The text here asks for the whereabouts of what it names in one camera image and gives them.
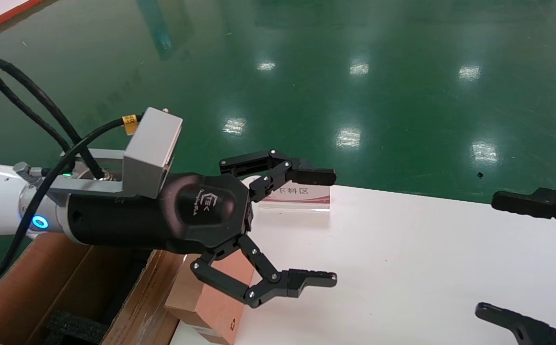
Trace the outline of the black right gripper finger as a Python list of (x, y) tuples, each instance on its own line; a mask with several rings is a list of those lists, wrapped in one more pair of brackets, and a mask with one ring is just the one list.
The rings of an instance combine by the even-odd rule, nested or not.
[(497, 191), (491, 200), (491, 207), (532, 218), (556, 219), (556, 190), (538, 188), (530, 195)]
[(537, 319), (490, 303), (478, 303), (475, 315), (486, 322), (506, 328), (515, 336), (519, 345), (556, 345), (556, 328)]

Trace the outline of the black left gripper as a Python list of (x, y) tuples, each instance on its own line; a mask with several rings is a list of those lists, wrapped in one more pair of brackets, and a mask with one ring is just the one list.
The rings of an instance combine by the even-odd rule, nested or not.
[[(335, 287), (337, 274), (333, 272), (278, 271), (244, 234), (250, 199), (330, 202), (335, 170), (313, 167), (305, 159), (292, 159), (276, 149), (222, 159), (219, 167), (223, 175), (170, 174), (154, 199), (71, 194), (67, 205), (70, 238), (87, 245), (201, 253), (191, 264), (195, 277), (250, 308), (275, 297), (297, 299), (305, 287)], [(236, 178), (246, 175), (258, 175), (249, 190)], [(239, 249), (261, 276), (254, 286), (212, 268), (219, 255), (208, 251), (219, 251), (230, 242), (232, 246), (224, 253)]]

